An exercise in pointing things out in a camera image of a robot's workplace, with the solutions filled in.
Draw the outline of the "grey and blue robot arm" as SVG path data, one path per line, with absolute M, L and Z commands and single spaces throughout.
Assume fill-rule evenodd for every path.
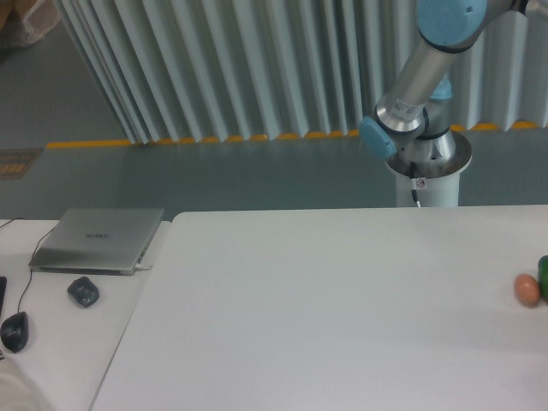
M 486 27 L 510 11 L 546 17 L 547 2 L 417 2 L 420 40 L 390 92 L 378 101 L 372 116 L 361 120 L 362 142 L 386 159 L 421 135 L 431 135 L 433 117 L 426 105 L 456 56 L 469 50 Z

